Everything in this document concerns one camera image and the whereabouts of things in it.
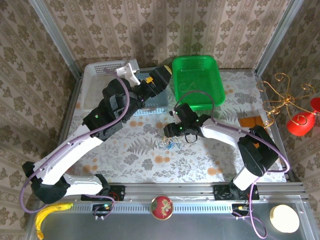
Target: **green basket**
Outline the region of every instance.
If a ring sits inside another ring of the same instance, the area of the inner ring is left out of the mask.
[[[224,103],[226,95],[216,60],[212,56],[180,56],[172,63],[175,99],[192,90],[200,90],[213,97],[215,106]],[[212,109],[210,99],[201,93],[186,96],[193,111]]]

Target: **white round object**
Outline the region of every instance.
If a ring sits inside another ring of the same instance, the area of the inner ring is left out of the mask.
[[[274,228],[282,233],[294,233],[298,230],[300,224],[295,210],[284,204],[271,209],[270,221]]]

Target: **floral tablecloth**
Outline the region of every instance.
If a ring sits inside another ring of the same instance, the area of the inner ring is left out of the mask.
[[[235,126],[240,126],[238,118],[260,115],[263,121],[267,119],[253,71],[221,71],[220,75],[226,99],[215,108],[217,119]],[[176,103],[172,90],[171,84],[167,88],[169,109]],[[80,97],[69,134],[88,114],[80,108]],[[122,130],[84,155],[69,172],[82,176],[103,174],[110,183],[210,183],[229,182],[243,167],[239,151],[215,139],[199,137],[189,144],[181,137],[182,149],[160,148],[163,127],[172,122],[174,119],[168,113],[133,116]],[[280,161],[272,168],[280,169]],[[260,179],[260,182],[285,181],[285,176],[279,173],[267,173]]]

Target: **white basket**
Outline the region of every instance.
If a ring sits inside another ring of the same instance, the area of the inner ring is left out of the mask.
[[[125,65],[127,60],[120,61],[102,61],[91,63],[84,69],[80,106],[82,110],[91,112],[96,108],[99,102],[104,98],[102,90],[108,86],[115,77],[104,71],[105,68],[115,71]],[[136,59],[129,60],[135,70],[139,70]]]

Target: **red pincushion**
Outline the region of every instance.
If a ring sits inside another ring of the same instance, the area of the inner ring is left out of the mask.
[[[166,220],[171,217],[173,211],[174,205],[169,197],[157,196],[152,200],[151,212],[156,219]]]

